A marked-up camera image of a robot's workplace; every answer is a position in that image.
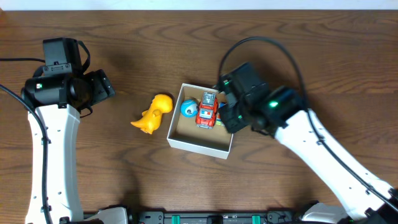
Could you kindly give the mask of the blue ball toy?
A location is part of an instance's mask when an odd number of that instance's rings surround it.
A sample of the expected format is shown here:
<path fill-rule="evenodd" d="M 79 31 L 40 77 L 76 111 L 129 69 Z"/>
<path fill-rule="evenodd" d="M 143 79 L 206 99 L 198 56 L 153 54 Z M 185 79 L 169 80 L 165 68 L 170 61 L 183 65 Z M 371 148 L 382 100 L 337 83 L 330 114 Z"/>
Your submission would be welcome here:
<path fill-rule="evenodd" d="M 185 100 L 180 106 L 180 112 L 184 117 L 195 117 L 198 113 L 197 102 L 195 100 Z"/>

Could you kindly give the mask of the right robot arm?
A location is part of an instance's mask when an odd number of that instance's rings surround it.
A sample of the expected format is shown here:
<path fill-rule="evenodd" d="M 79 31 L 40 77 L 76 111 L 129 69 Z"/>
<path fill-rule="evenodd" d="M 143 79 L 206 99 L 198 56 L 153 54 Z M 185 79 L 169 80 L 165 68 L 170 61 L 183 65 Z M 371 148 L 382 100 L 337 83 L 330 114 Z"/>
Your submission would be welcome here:
<path fill-rule="evenodd" d="M 310 222 L 397 223 L 397 190 L 361 165 L 322 125 L 294 89 L 271 90 L 250 63 L 220 75 L 216 85 L 227 103 L 220 108 L 229 133 L 246 126 L 294 152 L 329 187 L 339 208 L 317 203 L 302 218 Z"/>

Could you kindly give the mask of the multicolour puzzle cube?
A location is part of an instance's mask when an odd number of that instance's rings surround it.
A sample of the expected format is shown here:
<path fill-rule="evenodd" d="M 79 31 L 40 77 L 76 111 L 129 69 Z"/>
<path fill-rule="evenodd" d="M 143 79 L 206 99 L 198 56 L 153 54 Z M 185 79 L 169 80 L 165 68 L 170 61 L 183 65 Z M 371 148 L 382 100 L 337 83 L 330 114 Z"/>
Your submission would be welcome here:
<path fill-rule="evenodd" d="M 217 114 L 216 114 L 216 125 L 224 126 L 224 123 L 221 120 L 220 108 L 223 107 L 225 104 L 226 104 L 225 102 L 218 103 L 218 109 L 217 109 Z"/>

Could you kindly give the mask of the red toy fire truck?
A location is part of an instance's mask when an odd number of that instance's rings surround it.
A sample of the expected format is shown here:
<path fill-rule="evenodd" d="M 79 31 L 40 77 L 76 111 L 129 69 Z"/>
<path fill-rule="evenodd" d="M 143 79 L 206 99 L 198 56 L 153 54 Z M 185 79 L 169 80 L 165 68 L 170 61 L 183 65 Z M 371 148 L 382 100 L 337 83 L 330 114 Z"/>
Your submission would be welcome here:
<path fill-rule="evenodd" d="M 216 123 L 218 99 L 215 93 L 204 92 L 198 107 L 196 124 L 199 128 L 212 129 Z"/>

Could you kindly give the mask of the orange dinosaur toy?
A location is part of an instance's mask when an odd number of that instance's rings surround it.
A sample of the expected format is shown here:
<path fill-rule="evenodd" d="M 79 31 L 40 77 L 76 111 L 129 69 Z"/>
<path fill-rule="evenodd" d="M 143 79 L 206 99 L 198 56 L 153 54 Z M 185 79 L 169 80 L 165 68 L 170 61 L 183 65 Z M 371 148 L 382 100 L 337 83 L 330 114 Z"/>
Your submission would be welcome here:
<path fill-rule="evenodd" d="M 172 98 L 165 94 L 155 95 L 148 110 L 142 112 L 142 118 L 132 121 L 131 124 L 147 134 L 157 130 L 162 121 L 162 115 L 173 109 Z"/>

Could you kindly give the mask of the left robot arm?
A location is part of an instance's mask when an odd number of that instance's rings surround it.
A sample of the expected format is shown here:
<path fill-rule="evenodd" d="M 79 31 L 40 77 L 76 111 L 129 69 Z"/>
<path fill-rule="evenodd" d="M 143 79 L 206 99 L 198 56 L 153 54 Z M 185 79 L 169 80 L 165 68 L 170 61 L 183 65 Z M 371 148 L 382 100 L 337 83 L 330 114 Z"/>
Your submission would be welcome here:
<path fill-rule="evenodd" d="M 26 223 L 76 223 L 84 219 L 76 179 L 76 139 L 83 110 L 115 94 L 103 70 L 87 72 L 83 42 L 43 41 L 45 65 L 25 82 L 32 133 L 32 191 Z"/>

